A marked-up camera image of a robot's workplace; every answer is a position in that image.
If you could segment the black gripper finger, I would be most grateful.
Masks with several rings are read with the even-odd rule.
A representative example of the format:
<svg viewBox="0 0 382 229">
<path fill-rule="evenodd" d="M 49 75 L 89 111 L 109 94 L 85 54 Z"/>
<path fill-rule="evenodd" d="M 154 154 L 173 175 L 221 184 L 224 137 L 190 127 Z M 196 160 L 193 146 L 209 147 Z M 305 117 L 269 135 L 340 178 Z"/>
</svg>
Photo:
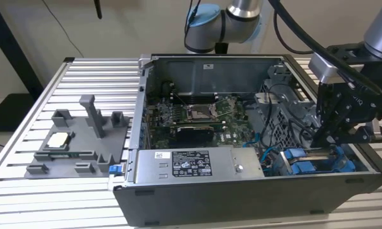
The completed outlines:
<svg viewBox="0 0 382 229">
<path fill-rule="evenodd" d="M 341 139 L 348 135 L 349 129 L 349 114 L 355 109 L 355 100 L 351 95 L 335 94 L 332 108 L 332 139 L 335 143 L 341 143 Z"/>
<path fill-rule="evenodd" d="M 339 101 L 339 91 L 333 84 L 317 84 L 316 115 L 320 126 L 312 136 L 311 147 L 324 147 L 328 145 L 327 137 L 335 129 L 335 106 Z"/>
</svg>

